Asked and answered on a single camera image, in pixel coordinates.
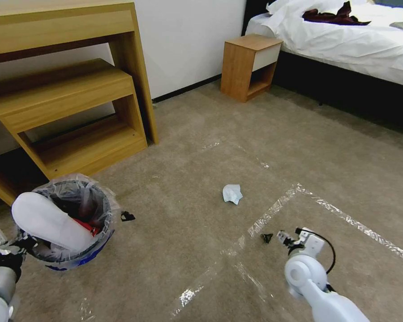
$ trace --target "bed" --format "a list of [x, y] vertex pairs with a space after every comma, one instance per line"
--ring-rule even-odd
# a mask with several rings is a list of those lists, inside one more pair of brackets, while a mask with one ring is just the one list
[[284, 41], [283, 51], [403, 85], [403, 30], [390, 27], [403, 21], [403, 8], [351, 1], [352, 13], [367, 26], [341, 26], [304, 21], [312, 8], [337, 12], [343, 0], [277, 0], [270, 13], [253, 17], [246, 34]]
[[[336, 13], [343, 2], [276, 0], [270, 15], [265, 0], [248, 1], [242, 34], [284, 40], [273, 83], [403, 130], [403, 31], [389, 27], [403, 21], [403, 11], [354, 0], [351, 14], [360, 21], [372, 20], [369, 25], [330, 25], [301, 18], [312, 8]], [[353, 30], [360, 34], [347, 34]]]

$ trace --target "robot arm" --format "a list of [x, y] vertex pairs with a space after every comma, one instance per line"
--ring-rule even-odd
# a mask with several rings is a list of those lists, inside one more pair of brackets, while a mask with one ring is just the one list
[[296, 233], [299, 233], [298, 241], [282, 230], [277, 235], [290, 249], [290, 258], [285, 264], [290, 293], [305, 298], [312, 307], [315, 322], [369, 322], [351, 300], [336, 293], [328, 284], [327, 273], [316, 260], [324, 239], [307, 228], [297, 229]]
[[34, 246], [36, 241], [27, 236], [9, 242], [0, 230], [0, 322], [7, 322], [15, 315], [19, 304], [15, 284], [21, 276], [25, 253]]

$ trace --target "trash can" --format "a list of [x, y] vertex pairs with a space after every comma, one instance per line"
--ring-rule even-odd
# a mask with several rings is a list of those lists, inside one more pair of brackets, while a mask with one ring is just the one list
[[[29, 254], [56, 271], [86, 264], [94, 259], [111, 238], [114, 219], [121, 208], [115, 194], [83, 174], [70, 174], [56, 178], [33, 190], [50, 199], [62, 211], [81, 222], [90, 222], [96, 229], [92, 243], [82, 252], [72, 253], [58, 245], [36, 238], [38, 246]], [[18, 237], [25, 232], [18, 228]]]

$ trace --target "white drawer front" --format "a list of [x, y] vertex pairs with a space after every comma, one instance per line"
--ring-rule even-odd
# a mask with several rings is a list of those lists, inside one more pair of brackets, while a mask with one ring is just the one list
[[278, 60], [281, 44], [257, 51], [255, 53], [254, 66], [252, 71], [256, 71], [264, 66], [273, 64]]

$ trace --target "carpet floor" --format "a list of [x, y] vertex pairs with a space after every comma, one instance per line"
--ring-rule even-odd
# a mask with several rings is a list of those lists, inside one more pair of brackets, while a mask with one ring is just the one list
[[[278, 86], [243, 104], [214, 82], [155, 114], [160, 144], [93, 176], [136, 220], [117, 218], [77, 269], [28, 257], [16, 321], [312, 321], [287, 291], [287, 249], [260, 238], [296, 226], [333, 243], [340, 294], [371, 321], [403, 321], [403, 133]], [[0, 229], [13, 234], [5, 206]]]

